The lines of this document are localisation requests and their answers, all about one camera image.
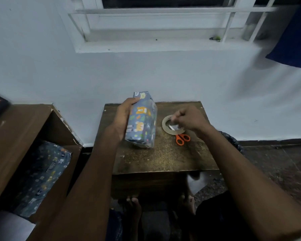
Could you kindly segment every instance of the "person's right arm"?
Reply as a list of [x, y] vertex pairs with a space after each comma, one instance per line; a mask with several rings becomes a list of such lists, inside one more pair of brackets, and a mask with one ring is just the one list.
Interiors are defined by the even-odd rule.
[[259, 240], [301, 237], [301, 207], [253, 166], [194, 106], [171, 119], [193, 130], [209, 148], [243, 218]]

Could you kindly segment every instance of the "wall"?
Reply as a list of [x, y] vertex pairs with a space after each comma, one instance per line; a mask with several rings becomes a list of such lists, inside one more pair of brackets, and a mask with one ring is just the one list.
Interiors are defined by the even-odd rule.
[[53, 102], [90, 144], [105, 103], [149, 90], [155, 101], [202, 101], [240, 140], [301, 138], [301, 69], [258, 47], [76, 54], [53, 0], [0, 0], [0, 95]]

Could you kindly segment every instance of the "roll of tape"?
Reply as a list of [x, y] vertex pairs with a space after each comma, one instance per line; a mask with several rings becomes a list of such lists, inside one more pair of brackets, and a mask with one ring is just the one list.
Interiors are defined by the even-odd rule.
[[178, 135], [178, 134], [182, 134], [185, 132], [184, 129], [180, 129], [180, 130], [171, 130], [167, 125], [167, 121], [170, 120], [170, 118], [172, 117], [173, 115], [168, 115], [167, 117], [165, 117], [162, 121], [162, 128], [163, 130], [168, 133], [168, 134], [171, 134], [171, 135]]

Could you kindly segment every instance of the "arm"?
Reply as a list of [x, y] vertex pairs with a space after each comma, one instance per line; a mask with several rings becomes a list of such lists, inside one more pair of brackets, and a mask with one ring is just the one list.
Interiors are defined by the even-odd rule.
[[301, 207], [238, 152], [196, 107], [177, 111], [172, 121], [193, 130], [206, 143], [239, 211], [259, 240], [301, 237]]
[[116, 151], [137, 101], [128, 98], [118, 107], [43, 240], [105, 240]]

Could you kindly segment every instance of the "white paper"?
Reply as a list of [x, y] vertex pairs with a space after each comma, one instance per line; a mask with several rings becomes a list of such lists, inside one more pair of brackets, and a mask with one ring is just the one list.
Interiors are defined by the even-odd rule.
[[26, 241], [36, 225], [7, 211], [0, 211], [0, 241]]

